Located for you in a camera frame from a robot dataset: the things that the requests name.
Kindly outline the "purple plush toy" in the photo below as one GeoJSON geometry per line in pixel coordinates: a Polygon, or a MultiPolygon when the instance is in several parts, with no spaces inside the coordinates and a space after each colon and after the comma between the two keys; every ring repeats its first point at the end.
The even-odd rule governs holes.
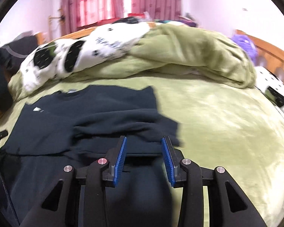
{"type": "Polygon", "coordinates": [[[256,62],[258,52],[253,41],[247,35],[234,34],[231,39],[247,53],[253,63],[256,62]]]}

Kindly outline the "wooden coat rack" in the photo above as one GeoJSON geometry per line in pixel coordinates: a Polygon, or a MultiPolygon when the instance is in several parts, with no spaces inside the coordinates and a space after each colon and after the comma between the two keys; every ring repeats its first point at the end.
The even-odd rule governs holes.
{"type": "Polygon", "coordinates": [[[65,13],[60,7],[58,10],[59,15],[48,17],[48,37],[49,40],[54,40],[63,34],[63,26],[65,24],[65,13]]]}

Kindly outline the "black bag with white trim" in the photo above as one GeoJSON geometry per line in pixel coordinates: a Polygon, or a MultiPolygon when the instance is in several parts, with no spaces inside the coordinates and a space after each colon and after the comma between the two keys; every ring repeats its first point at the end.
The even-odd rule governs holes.
{"type": "Polygon", "coordinates": [[[7,73],[15,75],[21,63],[38,47],[35,35],[25,36],[0,47],[0,63],[7,73]]]}

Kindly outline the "red floral curtain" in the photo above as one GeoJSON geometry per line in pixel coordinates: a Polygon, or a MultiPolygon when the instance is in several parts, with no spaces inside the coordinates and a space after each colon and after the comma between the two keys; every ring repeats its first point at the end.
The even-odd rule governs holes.
{"type": "Polygon", "coordinates": [[[181,14],[181,0],[61,0],[66,33],[128,14],[148,13],[150,18],[176,20],[181,14]]]}

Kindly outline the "dark navy sweatshirt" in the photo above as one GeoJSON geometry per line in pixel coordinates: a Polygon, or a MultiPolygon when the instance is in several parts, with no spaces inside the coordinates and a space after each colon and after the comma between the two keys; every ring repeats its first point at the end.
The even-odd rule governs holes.
{"type": "Polygon", "coordinates": [[[151,87],[89,86],[43,96],[23,107],[0,148],[0,211],[15,226],[65,166],[88,166],[125,136],[125,167],[107,190],[111,226],[171,226],[161,140],[178,145],[176,134],[177,123],[158,112],[151,87]]]}

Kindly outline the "green crumpled blanket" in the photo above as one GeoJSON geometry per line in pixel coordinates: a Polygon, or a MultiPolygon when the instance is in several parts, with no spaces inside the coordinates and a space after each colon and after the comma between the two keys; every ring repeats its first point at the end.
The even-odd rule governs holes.
{"type": "MultiPolygon", "coordinates": [[[[163,24],[150,27],[121,58],[105,61],[64,79],[50,79],[44,85],[57,81],[125,79],[148,71],[171,75],[196,72],[239,89],[253,87],[256,80],[250,58],[230,38],[204,29],[163,24]]],[[[11,78],[8,88],[14,100],[38,90],[32,93],[24,90],[20,70],[11,78]]]]}

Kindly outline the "white black patterned pillow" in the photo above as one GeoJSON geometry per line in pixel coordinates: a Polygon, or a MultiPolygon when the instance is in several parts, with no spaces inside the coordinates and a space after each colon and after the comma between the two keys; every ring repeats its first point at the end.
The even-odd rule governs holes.
{"type": "Polygon", "coordinates": [[[284,118],[284,82],[264,67],[256,66],[255,71],[255,87],[275,105],[284,118]]]}

